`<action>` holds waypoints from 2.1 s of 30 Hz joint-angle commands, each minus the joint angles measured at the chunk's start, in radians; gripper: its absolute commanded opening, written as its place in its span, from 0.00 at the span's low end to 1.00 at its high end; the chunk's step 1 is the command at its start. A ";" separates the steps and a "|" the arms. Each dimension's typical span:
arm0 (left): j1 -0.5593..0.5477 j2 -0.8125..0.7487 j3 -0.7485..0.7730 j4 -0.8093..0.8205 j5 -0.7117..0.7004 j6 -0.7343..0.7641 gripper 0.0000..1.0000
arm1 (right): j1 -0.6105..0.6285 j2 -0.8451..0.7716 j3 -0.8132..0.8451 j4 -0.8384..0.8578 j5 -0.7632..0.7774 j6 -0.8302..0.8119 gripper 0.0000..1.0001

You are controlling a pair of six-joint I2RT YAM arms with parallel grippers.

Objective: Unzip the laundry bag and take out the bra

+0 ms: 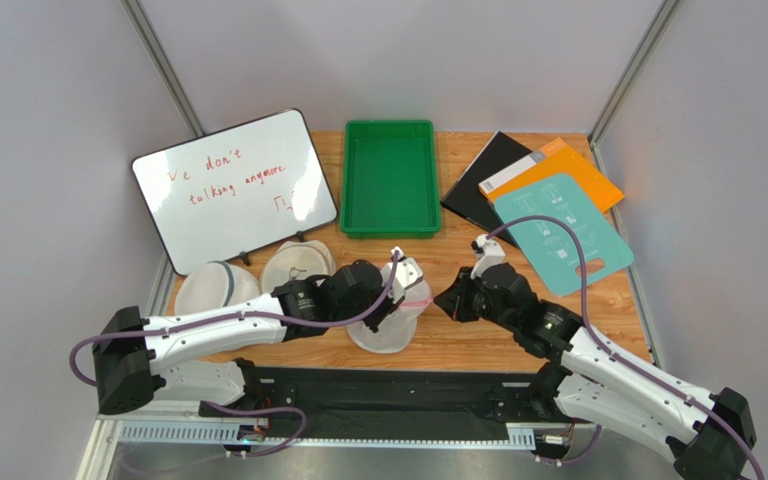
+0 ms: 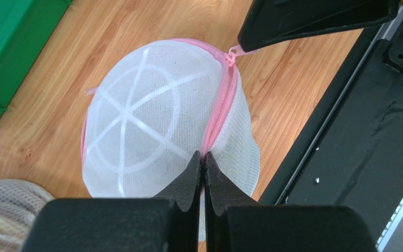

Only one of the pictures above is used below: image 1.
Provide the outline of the white mesh laundry bag pink zipper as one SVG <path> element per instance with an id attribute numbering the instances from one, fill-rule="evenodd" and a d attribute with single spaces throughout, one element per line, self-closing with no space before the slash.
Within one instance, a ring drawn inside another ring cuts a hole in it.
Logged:
<path id="1" fill-rule="evenodd" d="M 411 288 L 396 312 L 381 324 L 378 333 L 372 333 L 360 322 L 346 327 L 352 341 L 362 349 L 378 354 L 393 354 L 404 350 L 413 339 L 420 315 L 432 302 L 432 291 L 424 279 Z"/>

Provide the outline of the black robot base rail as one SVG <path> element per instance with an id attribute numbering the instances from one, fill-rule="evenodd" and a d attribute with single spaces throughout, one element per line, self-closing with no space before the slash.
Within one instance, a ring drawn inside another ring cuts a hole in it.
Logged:
<path id="1" fill-rule="evenodd" d="M 239 360 L 245 380 L 236 411 L 272 408 L 267 430 L 303 439 L 491 441 L 507 424 L 567 430 L 571 418 L 530 399 L 529 373 L 256 367 Z"/>

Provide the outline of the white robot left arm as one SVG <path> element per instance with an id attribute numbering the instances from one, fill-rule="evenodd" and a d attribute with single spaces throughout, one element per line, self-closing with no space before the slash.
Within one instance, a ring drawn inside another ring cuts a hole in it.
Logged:
<path id="1" fill-rule="evenodd" d="M 99 411 L 129 413 L 170 387 L 175 367 L 215 353 L 323 335 L 363 323 L 376 330 L 422 275 L 396 254 L 383 268 L 358 260 L 332 275 L 292 280 L 252 300 L 178 316 L 143 316 L 119 309 L 86 340 L 93 358 Z"/>

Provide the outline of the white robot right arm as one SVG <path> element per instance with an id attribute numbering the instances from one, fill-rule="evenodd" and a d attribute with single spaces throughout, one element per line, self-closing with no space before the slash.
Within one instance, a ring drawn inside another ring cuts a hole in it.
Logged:
<path id="1" fill-rule="evenodd" d="M 658 453 L 684 479 L 739 479 L 756 432 L 747 399 L 680 380 L 631 356 L 574 311 L 541 300 L 502 263 L 474 276 L 463 267 L 434 299 L 458 322 L 490 321 L 544 360 L 530 386 L 540 414 L 598 424 Z"/>

